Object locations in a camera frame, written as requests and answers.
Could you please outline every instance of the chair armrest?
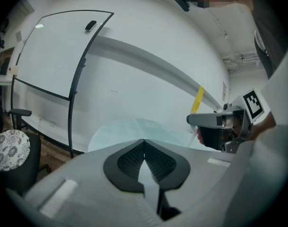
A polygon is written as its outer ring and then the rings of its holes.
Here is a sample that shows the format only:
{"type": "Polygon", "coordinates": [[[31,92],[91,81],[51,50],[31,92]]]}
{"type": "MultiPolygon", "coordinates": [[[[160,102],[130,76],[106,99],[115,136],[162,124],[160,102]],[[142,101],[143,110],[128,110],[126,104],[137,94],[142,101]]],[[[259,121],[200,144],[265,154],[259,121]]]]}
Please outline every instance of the chair armrest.
{"type": "Polygon", "coordinates": [[[8,113],[16,115],[16,116],[20,115],[20,116],[27,116],[27,117],[32,114],[30,110],[17,109],[17,108],[14,108],[14,109],[10,110],[8,113]]]}

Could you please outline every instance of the ceiling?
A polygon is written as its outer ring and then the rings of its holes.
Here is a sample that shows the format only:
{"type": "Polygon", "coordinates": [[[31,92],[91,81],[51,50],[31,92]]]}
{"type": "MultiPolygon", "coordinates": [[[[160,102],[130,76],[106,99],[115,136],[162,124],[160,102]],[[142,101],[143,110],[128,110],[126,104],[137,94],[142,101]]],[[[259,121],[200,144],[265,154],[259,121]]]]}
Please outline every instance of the ceiling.
{"type": "Polygon", "coordinates": [[[256,25],[249,9],[241,4],[201,9],[190,5],[184,12],[174,0],[163,0],[192,20],[220,54],[228,71],[263,69],[254,47],[256,25]]]}

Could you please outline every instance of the whiteboard frame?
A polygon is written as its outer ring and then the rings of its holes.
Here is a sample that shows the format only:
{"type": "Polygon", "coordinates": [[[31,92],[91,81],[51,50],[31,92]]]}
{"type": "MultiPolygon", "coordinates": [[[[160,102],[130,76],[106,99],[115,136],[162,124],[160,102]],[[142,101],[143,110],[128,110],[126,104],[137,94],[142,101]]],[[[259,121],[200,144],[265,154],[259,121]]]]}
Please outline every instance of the whiteboard frame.
{"type": "MultiPolygon", "coordinates": [[[[52,92],[49,92],[47,90],[44,90],[42,88],[39,88],[39,87],[36,87],[32,84],[29,84],[27,82],[24,82],[18,78],[16,78],[16,76],[13,76],[12,78],[12,84],[11,84],[11,93],[10,93],[10,108],[13,109],[13,89],[14,89],[14,82],[15,80],[19,81],[19,82],[22,82],[24,84],[26,84],[27,86],[30,86],[30,87],[33,87],[37,90],[40,90],[42,92],[45,92],[47,94],[50,94],[50,95],[53,95],[55,97],[58,97],[58,98],[61,98],[61,99],[64,99],[64,100],[67,100],[69,101],[69,109],[68,109],[68,144],[69,145],[65,145],[63,143],[60,143],[46,135],[44,135],[43,133],[41,133],[40,131],[36,130],[34,127],[32,127],[31,125],[29,125],[28,123],[26,123],[24,120],[23,123],[26,124],[27,126],[29,126],[34,132],[36,132],[38,135],[40,135],[42,138],[45,138],[46,140],[50,141],[52,144],[56,145],[57,147],[60,147],[62,149],[65,149],[67,151],[70,152],[70,156],[71,158],[73,158],[73,154],[80,154],[81,152],[79,151],[76,151],[73,149],[72,147],[72,111],[73,111],[73,103],[74,103],[74,98],[75,98],[75,95],[77,94],[77,86],[78,86],[78,82],[79,82],[79,79],[80,79],[80,75],[82,73],[82,69],[85,67],[85,55],[89,49],[89,47],[91,46],[92,42],[94,41],[94,39],[96,38],[96,36],[98,35],[98,33],[100,32],[100,30],[104,27],[104,25],[110,20],[110,18],[114,15],[113,12],[107,12],[107,11],[101,11],[101,10],[89,10],[89,9],[83,9],[83,10],[69,10],[69,11],[63,11],[63,12],[58,12],[58,13],[53,13],[53,14],[49,14],[49,15],[46,15],[46,16],[43,16],[40,18],[43,19],[44,17],[48,17],[48,16],[51,16],[51,15],[55,15],[55,14],[60,14],[60,13],[68,13],[68,12],[78,12],[78,11],[91,11],[91,12],[103,12],[103,13],[109,13],[109,17],[103,22],[103,24],[97,29],[97,31],[95,32],[95,34],[93,35],[93,37],[90,39],[89,43],[87,44],[87,46],[85,47],[84,49],[84,52],[80,58],[80,61],[78,63],[78,66],[77,66],[77,69],[74,73],[74,76],[73,76],[73,79],[72,79],[72,85],[71,85],[71,88],[70,88],[70,92],[69,92],[69,96],[68,97],[65,97],[65,96],[62,96],[62,95],[58,95],[58,94],[55,94],[55,93],[52,93],[52,92]]],[[[26,42],[24,43],[23,45],[23,48],[18,56],[18,59],[17,59],[17,62],[16,62],[16,66],[18,64],[18,61],[19,61],[19,58],[20,58],[20,55],[21,53],[23,52],[23,49],[24,49],[24,46],[25,44],[27,43],[27,40],[26,42]]],[[[15,124],[14,124],[14,117],[13,115],[11,115],[11,119],[12,119],[12,123],[13,123],[13,126],[15,128],[15,124]]]]}

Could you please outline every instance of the patterned cushion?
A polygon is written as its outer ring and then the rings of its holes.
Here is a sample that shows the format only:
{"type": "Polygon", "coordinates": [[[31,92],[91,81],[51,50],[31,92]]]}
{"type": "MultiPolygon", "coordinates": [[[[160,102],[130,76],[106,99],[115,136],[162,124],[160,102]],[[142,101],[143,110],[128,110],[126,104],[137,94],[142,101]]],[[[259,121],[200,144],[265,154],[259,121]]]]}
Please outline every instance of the patterned cushion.
{"type": "Polygon", "coordinates": [[[10,130],[0,134],[0,171],[21,166],[30,153],[29,137],[22,131],[10,130]]]}

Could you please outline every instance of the person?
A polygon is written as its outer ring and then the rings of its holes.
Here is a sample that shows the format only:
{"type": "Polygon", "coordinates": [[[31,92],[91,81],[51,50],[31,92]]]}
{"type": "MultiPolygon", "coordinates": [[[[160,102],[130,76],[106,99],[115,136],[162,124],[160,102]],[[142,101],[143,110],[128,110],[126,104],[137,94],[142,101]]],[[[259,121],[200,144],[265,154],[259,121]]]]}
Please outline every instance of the person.
{"type": "Polygon", "coordinates": [[[5,34],[8,25],[9,25],[9,19],[6,17],[0,25],[0,32],[5,34]]]}
{"type": "MultiPolygon", "coordinates": [[[[260,37],[265,46],[265,50],[259,46],[255,38],[255,47],[257,54],[263,64],[268,78],[272,76],[276,68],[280,65],[288,49],[288,34],[271,5],[267,0],[189,0],[197,3],[198,7],[222,7],[233,3],[246,5],[256,23],[260,37]]],[[[276,126],[276,122],[271,112],[266,116],[264,121],[254,125],[248,140],[255,140],[262,132],[276,126]]],[[[234,133],[239,135],[241,124],[238,120],[234,123],[234,133]]],[[[197,130],[198,140],[204,144],[200,129],[197,130]]]]}

